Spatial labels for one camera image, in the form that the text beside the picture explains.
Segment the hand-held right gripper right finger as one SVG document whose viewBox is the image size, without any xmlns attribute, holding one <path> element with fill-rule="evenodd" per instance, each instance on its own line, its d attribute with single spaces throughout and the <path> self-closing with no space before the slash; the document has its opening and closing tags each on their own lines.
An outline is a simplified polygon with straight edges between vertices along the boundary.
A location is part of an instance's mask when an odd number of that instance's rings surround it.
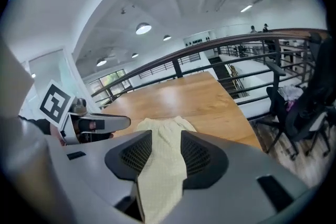
<svg viewBox="0 0 336 224">
<path fill-rule="evenodd" d="M 228 169 L 226 153 L 197 135 L 189 131 L 181 132 L 181 154 L 187 173 L 183 190 L 210 188 Z"/>
</svg>

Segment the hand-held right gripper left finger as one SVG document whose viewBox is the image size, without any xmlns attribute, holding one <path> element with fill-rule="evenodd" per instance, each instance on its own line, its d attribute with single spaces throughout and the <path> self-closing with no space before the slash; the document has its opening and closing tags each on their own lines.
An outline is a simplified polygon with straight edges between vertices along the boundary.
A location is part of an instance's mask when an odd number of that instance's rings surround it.
<svg viewBox="0 0 336 224">
<path fill-rule="evenodd" d="M 152 153 L 152 131 L 110 149 L 104 158 L 107 168 L 119 179 L 136 182 Z"/>
</svg>

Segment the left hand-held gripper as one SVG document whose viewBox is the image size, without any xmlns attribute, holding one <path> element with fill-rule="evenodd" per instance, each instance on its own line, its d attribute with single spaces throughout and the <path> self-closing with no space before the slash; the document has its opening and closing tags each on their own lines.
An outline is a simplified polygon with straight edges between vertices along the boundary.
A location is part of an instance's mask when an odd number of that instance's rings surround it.
<svg viewBox="0 0 336 224">
<path fill-rule="evenodd" d="M 71 92 L 54 80 L 50 80 L 44 97 L 39 104 L 42 116 L 54 125 L 67 145 L 91 143 L 113 138 L 113 133 L 79 134 L 79 141 L 75 134 L 72 118 L 79 118 L 80 131 L 119 131 L 131 125 L 131 119 L 121 115 L 85 115 L 87 113 L 86 100 L 76 98 Z"/>
</svg>

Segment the cream cloth shorts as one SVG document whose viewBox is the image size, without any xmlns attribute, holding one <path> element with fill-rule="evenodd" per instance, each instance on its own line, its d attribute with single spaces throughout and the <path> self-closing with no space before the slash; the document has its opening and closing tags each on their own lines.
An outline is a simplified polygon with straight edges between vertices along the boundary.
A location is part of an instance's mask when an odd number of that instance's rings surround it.
<svg viewBox="0 0 336 224">
<path fill-rule="evenodd" d="M 145 224 L 161 224 L 182 198 L 186 164 L 181 154 L 181 132 L 195 131 L 180 116 L 144 119 L 137 131 L 152 131 L 152 152 L 138 176 L 138 189 Z"/>
</svg>

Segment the person's left forearm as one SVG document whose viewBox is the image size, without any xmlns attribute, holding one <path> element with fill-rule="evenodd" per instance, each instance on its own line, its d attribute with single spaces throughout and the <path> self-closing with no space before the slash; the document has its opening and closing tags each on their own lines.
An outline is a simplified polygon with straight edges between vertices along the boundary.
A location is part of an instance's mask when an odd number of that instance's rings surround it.
<svg viewBox="0 0 336 224">
<path fill-rule="evenodd" d="M 34 119 L 27 119 L 25 117 L 22 116 L 18 116 L 21 120 L 25 120 L 28 121 L 32 124 L 34 124 L 35 126 L 37 126 L 45 135 L 51 135 L 55 138 L 57 138 L 60 141 L 60 144 L 62 146 L 65 146 L 66 143 L 62 138 L 61 133 L 59 132 L 59 130 L 57 129 L 56 126 L 54 126 L 53 124 L 51 124 L 49 121 L 47 121 L 46 119 L 39 119 L 39 120 L 34 120 Z"/>
</svg>

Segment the large window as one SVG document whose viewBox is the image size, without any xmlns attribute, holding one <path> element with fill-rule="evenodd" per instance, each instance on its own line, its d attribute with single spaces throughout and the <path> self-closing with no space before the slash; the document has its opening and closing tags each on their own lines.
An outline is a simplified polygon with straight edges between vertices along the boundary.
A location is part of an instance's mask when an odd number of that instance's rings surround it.
<svg viewBox="0 0 336 224">
<path fill-rule="evenodd" d="M 101 88 L 107 86 L 110 83 L 115 82 L 125 75 L 125 71 L 123 69 L 118 70 L 116 72 L 110 73 L 104 77 L 101 77 L 97 80 L 89 82 L 87 84 L 87 88 L 90 94 L 93 94 L 100 90 Z M 105 107 L 111 102 L 113 102 L 116 98 L 120 96 L 120 93 L 124 90 L 131 89 L 132 85 L 129 80 L 125 80 L 121 83 L 116 84 L 115 86 L 106 89 L 105 91 L 95 95 L 93 97 L 94 102 L 99 107 Z"/>
</svg>

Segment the frosted glass partition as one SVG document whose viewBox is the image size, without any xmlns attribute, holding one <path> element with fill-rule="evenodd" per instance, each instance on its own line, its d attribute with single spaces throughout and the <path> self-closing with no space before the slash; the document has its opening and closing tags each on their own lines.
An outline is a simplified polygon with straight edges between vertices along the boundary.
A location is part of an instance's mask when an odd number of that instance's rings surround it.
<svg viewBox="0 0 336 224">
<path fill-rule="evenodd" d="M 81 95 L 75 77 L 69 69 L 69 64 L 64 50 L 53 51 L 28 62 L 31 74 L 34 74 L 34 84 L 27 97 L 27 105 L 32 110 L 33 119 L 41 119 L 43 116 L 38 111 L 38 105 L 47 91 L 51 80 L 61 85 L 66 92 Z"/>
</svg>

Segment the dark staircase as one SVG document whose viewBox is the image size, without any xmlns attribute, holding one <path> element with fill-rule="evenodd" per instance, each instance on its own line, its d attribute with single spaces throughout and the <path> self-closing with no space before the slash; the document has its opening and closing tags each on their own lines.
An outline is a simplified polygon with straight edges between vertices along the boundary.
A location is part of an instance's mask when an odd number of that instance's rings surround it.
<svg viewBox="0 0 336 224">
<path fill-rule="evenodd" d="M 218 82 L 222 85 L 222 87 L 229 93 L 229 95 L 233 99 L 248 97 L 249 94 L 247 92 L 239 92 L 236 93 L 236 91 L 240 91 L 244 89 L 244 86 L 240 79 L 233 79 L 229 80 L 232 77 L 238 76 L 238 73 L 234 66 L 228 64 L 223 66 L 216 66 L 213 68 L 215 71 Z"/>
</svg>

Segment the black office chair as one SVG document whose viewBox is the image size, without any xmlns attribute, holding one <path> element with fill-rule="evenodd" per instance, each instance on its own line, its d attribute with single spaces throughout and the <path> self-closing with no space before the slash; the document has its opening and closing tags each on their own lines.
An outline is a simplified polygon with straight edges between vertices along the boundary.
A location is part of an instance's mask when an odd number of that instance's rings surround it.
<svg viewBox="0 0 336 224">
<path fill-rule="evenodd" d="M 285 120 L 285 130 L 290 142 L 312 139 L 311 147 L 305 152 L 305 156 L 311 154 L 318 134 L 322 135 L 327 146 L 323 156 L 330 153 L 324 122 L 335 100 L 336 45 L 332 38 L 328 37 L 319 46 L 314 72 L 307 88 L 294 102 Z"/>
<path fill-rule="evenodd" d="M 290 155 L 290 159 L 294 161 L 299 154 L 298 148 L 295 145 L 295 141 L 298 140 L 299 129 L 295 126 L 295 121 L 298 116 L 298 106 L 294 105 L 291 110 L 287 111 L 287 103 L 285 98 L 281 96 L 279 93 L 279 81 L 280 77 L 286 75 L 284 70 L 276 65 L 273 62 L 267 61 L 266 66 L 273 72 L 274 74 L 274 82 L 272 87 L 267 87 L 266 91 L 271 100 L 271 105 L 269 112 L 278 118 L 278 122 L 261 122 L 264 125 L 275 127 L 278 129 L 278 134 L 275 139 L 268 147 L 266 153 L 268 154 L 279 141 L 282 134 L 284 134 L 293 148 L 293 153 Z"/>
</svg>

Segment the white and purple clothes pile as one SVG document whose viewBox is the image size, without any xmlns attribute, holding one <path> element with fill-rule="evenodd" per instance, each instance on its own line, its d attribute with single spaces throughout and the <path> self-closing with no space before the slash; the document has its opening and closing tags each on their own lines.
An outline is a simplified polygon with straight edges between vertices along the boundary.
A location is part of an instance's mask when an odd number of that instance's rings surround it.
<svg viewBox="0 0 336 224">
<path fill-rule="evenodd" d="M 285 101 L 286 111 L 289 112 L 294 103 L 303 94 L 303 89 L 294 85 L 286 85 L 278 89 L 278 93 Z"/>
</svg>

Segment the black railing with wooden handrail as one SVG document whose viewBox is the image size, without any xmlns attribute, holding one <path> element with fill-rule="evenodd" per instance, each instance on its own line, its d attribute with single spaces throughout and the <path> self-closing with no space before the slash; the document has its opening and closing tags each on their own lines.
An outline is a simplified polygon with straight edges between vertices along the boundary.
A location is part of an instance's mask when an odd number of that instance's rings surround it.
<svg viewBox="0 0 336 224">
<path fill-rule="evenodd" d="M 234 100 L 237 105 L 250 104 L 268 98 L 266 88 L 273 86 L 274 74 L 266 66 L 267 61 L 275 63 L 286 73 L 280 77 L 279 85 L 294 83 L 302 86 L 307 83 L 315 67 L 312 48 L 320 45 L 328 36 L 326 30 L 293 28 L 210 40 L 138 67 L 93 93 L 92 97 L 125 80 L 129 80 L 132 87 L 122 91 L 119 97 L 203 72 L 209 72 L 217 81 L 213 68 L 230 64 L 235 67 L 238 76 L 229 80 L 240 79 L 244 86 L 236 93 L 249 94 L 248 97 Z"/>
</svg>

